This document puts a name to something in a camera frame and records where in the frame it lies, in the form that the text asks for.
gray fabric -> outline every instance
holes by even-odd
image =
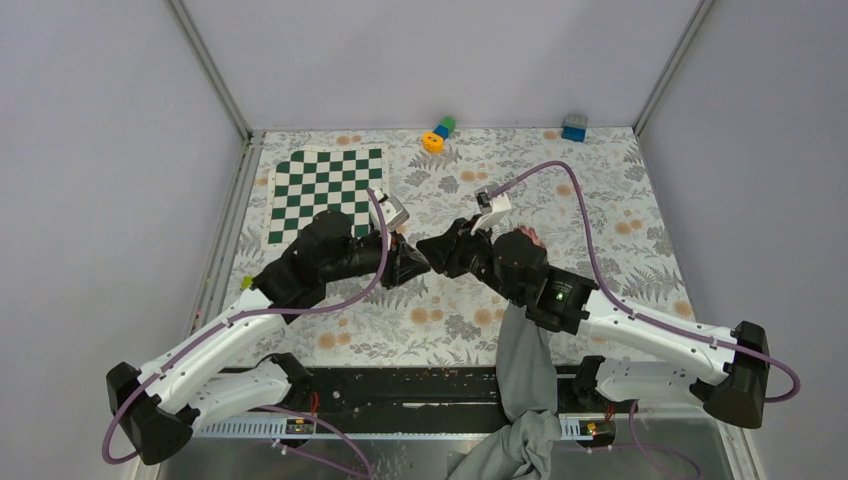
[[[556,369],[548,334],[510,305],[498,337],[496,369],[501,403],[511,425],[489,435],[449,480],[546,480],[553,442],[562,437],[556,416]]]

metal corner post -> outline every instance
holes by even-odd
[[[656,109],[657,103],[662,98],[663,93],[665,93],[674,74],[677,73],[678,67],[680,67],[681,62],[686,57],[686,53],[689,51],[689,47],[692,45],[692,42],[701,30],[701,26],[716,3],[717,0],[700,0],[698,2],[695,12],[689,19],[689,23],[686,24],[686,28],[683,29],[683,34],[677,41],[677,45],[674,46],[671,56],[668,58],[660,73],[660,77],[657,79],[657,83],[654,85],[653,90],[651,90],[648,101],[645,102],[642,111],[639,112],[639,116],[636,118],[636,123],[633,124],[633,132],[637,137],[641,136],[645,130],[645,125],[647,125],[651,114]]]
[[[212,89],[215,91],[215,95],[218,96],[218,100],[220,100],[221,105],[227,112],[227,116],[233,123],[236,131],[238,131],[242,140],[248,141],[252,134],[250,125],[248,125],[247,120],[245,120],[244,116],[241,114],[238,104],[233,98],[233,95],[230,93],[230,90],[227,88],[227,84],[224,82],[223,77],[221,77],[221,72],[219,72],[218,67],[215,66],[215,62],[212,60],[212,56],[209,54],[206,44],[203,43],[203,38],[200,36],[200,32],[194,25],[194,21],[192,20],[185,3],[183,0],[165,0],[165,4],[168,6],[169,10],[171,10],[177,26],[180,27],[183,35],[185,35],[195,58],[197,58],[197,61],[200,64],[200,68],[209,80]]]

gray floor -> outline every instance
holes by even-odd
[[[618,420],[617,445],[630,443],[626,419]],[[676,448],[701,467],[703,478],[733,478],[715,423],[709,419],[656,419],[638,422],[643,443]],[[449,465],[461,459],[477,442],[456,440],[358,441],[374,465],[375,479],[440,479]],[[663,479],[666,478],[638,451],[588,455],[571,451],[574,443],[555,447],[554,473],[557,480],[572,479]],[[355,455],[340,441],[313,440],[302,449],[358,468]],[[684,462],[657,454],[656,458],[680,476],[694,476]],[[346,474],[293,455],[283,457],[269,442],[243,439],[193,439],[160,470],[159,480],[343,480]]]

white wall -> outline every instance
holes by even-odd
[[[763,325],[801,375],[755,434],[771,479],[848,470],[846,19],[844,0],[718,2],[642,139],[699,320]]]
[[[253,128],[632,125],[697,0],[186,0]]]
[[[4,480],[123,475],[106,372],[182,334],[239,143],[164,2],[2,2]]]

table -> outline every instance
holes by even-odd
[[[420,144],[424,130],[268,132],[234,258],[225,305],[279,252],[261,248],[268,172],[306,145],[388,146],[390,186],[411,214],[400,229],[411,244],[443,233],[457,217],[477,213],[474,190],[502,184],[533,165],[561,159],[577,173],[586,197],[605,278],[613,290],[644,306],[694,320],[674,251],[630,128],[591,128],[583,144],[556,129],[458,129],[445,151]],[[513,188],[513,211],[495,235],[534,227],[552,265],[592,277],[574,187],[565,172],[549,169]],[[369,278],[327,287],[330,305],[357,293]],[[259,341],[233,366],[250,367],[268,353],[292,352],[305,366],[493,365],[506,302],[470,276],[428,273],[338,313],[303,316]],[[643,352],[565,333],[551,339],[557,364],[585,355],[650,360]]]

